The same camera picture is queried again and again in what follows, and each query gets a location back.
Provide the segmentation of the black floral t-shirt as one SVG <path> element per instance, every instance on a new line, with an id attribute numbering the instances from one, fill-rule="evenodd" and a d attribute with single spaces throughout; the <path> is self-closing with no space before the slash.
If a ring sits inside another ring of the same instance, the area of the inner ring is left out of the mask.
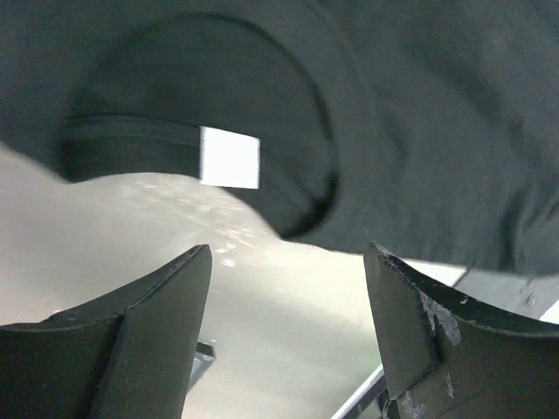
<path id="1" fill-rule="evenodd" d="M 287 241 L 558 271 L 555 1 L 2 2 L 7 148 L 196 177 L 203 127 L 259 140 L 235 196 Z"/>

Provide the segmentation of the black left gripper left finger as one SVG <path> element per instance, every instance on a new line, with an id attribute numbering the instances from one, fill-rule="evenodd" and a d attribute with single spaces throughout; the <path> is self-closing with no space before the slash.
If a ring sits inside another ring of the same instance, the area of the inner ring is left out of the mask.
<path id="1" fill-rule="evenodd" d="M 2 326 L 2 417 L 180 417 L 211 270 L 198 245 L 82 305 Z"/>

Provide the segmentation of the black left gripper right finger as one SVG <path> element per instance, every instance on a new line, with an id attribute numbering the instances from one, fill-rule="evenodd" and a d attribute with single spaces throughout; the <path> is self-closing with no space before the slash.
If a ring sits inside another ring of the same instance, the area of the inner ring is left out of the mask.
<path id="1" fill-rule="evenodd" d="M 401 418 L 558 416 L 558 326 L 451 288 L 371 244 L 369 302 Z"/>

